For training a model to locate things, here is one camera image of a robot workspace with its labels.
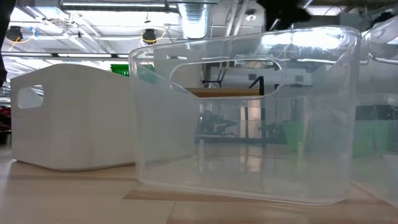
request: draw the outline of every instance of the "white plastic bin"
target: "white plastic bin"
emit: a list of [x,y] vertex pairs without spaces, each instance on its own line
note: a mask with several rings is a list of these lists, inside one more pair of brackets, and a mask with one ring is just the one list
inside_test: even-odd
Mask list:
[[[281,202],[344,200],[360,40],[347,27],[316,27],[134,50],[138,179],[171,189]],[[243,60],[276,64],[282,71],[276,91],[197,98],[170,81],[186,64]],[[155,72],[144,68],[148,63]],[[297,71],[306,77],[296,77]],[[264,70],[264,76],[278,80],[270,77],[275,72]]]
[[133,163],[129,88],[128,77],[72,64],[13,78],[13,157],[53,170]]
[[398,207],[398,17],[361,44],[352,180]]

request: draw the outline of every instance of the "ductwork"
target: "ductwork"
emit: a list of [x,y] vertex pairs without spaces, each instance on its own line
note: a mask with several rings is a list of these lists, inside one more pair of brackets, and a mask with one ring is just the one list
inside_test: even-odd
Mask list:
[[202,39],[210,26],[210,7],[201,3],[177,4],[181,15],[181,26],[188,39]]
[[[71,11],[136,11],[166,12],[165,4],[60,0],[63,10]],[[169,3],[169,12],[181,15],[182,30],[188,39],[202,39],[207,36],[210,26],[210,7],[202,3]]]

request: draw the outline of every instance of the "table surface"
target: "table surface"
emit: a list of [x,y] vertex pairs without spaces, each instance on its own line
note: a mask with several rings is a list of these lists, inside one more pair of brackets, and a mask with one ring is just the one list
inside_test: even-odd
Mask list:
[[398,210],[351,186],[349,199],[311,207],[158,189],[134,166],[55,172],[0,149],[1,224],[398,223]]

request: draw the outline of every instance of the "clear plastic bin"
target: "clear plastic bin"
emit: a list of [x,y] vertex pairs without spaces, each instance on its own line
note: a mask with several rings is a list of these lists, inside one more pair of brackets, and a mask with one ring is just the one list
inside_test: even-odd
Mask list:
[[360,54],[352,180],[398,207],[398,17],[371,29]]
[[[134,50],[138,179],[280,202],[344,200],[360,40],[347,27],[316,27]],[[171,82],[187,64],[245,60],[278,66],[279,77],[264,72],[265,80],[280,80],[273,93],[198,98]],[[148,63],[154,72],[144,68]]]

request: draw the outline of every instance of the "ceiling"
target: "ceiling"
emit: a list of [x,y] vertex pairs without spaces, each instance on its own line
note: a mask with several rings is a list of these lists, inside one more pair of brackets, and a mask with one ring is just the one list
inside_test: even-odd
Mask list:
[[[47,0],[37,2],[57,2]],[[210,5],[210,27],[206,38],[224,37],[231,20],[233,0],[222,0]],[[314,0],[308,10],[311,14],[335,16],[341,11],[358,13],[390,5],[390,0],[339,1]],[[248,1],[247,9],[254,9],[256,19],[242,20],[238,35],[263,31],[264,10],[255,1]],[[9,71],[8,78],[56,63],[80,63],[109,70],[111,64],[127,63],[130,51],[142,47],[141,34],[145,28],[154,28],[157,37],[163,36],[156,44],[168,44],[186,40],[182,20],[177,13],[137,11],[62,11],[59,7],[45,4],[35,7],[18,6],[11,16],[10,26],[21,26],[23,44],[5,40],[1,51],[4,53],[42,52],[90,54],[84,57],[4,57]],[[109,54],[120,56],[109,57]]]

